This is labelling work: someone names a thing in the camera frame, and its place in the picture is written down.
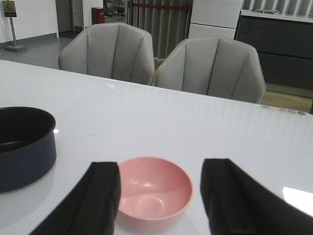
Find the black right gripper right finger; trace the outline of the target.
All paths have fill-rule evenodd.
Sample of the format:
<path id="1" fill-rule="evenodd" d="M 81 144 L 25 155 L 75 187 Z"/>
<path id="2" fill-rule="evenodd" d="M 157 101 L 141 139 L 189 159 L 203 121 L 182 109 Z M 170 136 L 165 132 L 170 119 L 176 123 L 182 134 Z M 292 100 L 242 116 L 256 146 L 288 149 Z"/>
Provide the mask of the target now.
<path id="1" fill-rule="evenodd" d="M 313 218 L 255 181 L 230 159 L 206 159 L 201 197 L 213 235 L 311 235 Z"/>

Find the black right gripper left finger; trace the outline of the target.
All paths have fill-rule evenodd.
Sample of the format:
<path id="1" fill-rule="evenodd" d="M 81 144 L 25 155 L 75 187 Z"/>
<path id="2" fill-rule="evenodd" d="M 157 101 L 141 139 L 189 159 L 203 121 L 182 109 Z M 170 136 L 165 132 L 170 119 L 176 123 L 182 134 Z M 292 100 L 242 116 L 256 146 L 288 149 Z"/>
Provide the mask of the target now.
<path id="1" fill-rule="evenodd" d="M 33 235 L 112 235 L 121 195 L 116 162 L 92 162 Z"/>

